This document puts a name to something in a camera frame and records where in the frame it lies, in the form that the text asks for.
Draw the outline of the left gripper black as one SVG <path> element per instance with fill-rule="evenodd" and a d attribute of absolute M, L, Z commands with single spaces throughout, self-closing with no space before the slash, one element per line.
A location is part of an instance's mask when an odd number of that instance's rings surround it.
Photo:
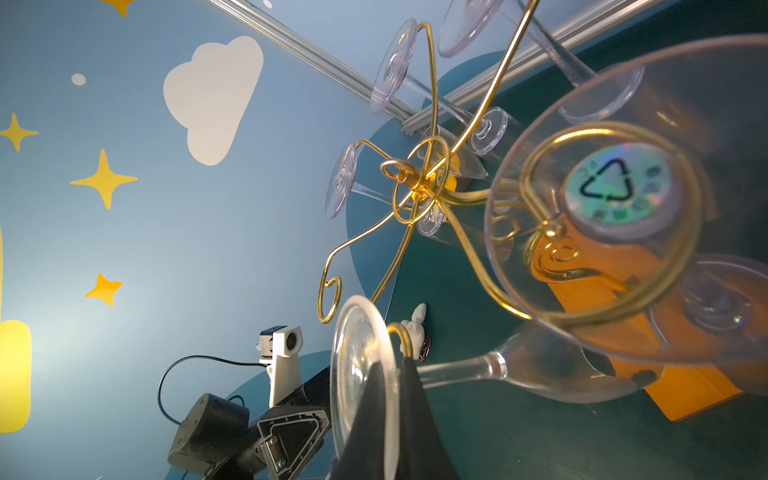
<path fill-rule="evenodd" d="M 251 424 L 239 468 L 246 479 L 297 479 L 331 429 L 330 369 L 325 368 Z"/>

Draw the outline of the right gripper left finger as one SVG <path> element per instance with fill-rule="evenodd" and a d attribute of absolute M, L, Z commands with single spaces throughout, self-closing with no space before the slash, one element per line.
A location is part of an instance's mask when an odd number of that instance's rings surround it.
<path fill-rule="evenodd" d="M 381 363 L 374 363 L 369 373 L 350 436 L 331 479 L 384 478 L 386 394 Z"/>

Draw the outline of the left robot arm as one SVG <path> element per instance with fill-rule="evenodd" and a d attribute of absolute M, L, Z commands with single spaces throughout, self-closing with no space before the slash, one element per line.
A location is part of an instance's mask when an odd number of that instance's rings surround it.
<path fill-rule="evenodd" d="M 251 420 L 247 407 L 202 395 L 178 429 L 168 462 L 204 479 L 297 479 L 331 430 L 330 369 L 325 368 Z"/>

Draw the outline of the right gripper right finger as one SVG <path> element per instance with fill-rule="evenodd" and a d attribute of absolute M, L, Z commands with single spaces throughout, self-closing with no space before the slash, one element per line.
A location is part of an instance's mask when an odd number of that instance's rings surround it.
<path fill-rule="evenodd" d="M 398 479 L 458 479 L 441 441 L 415 362 L 403 358 L 399 373 Z"/>

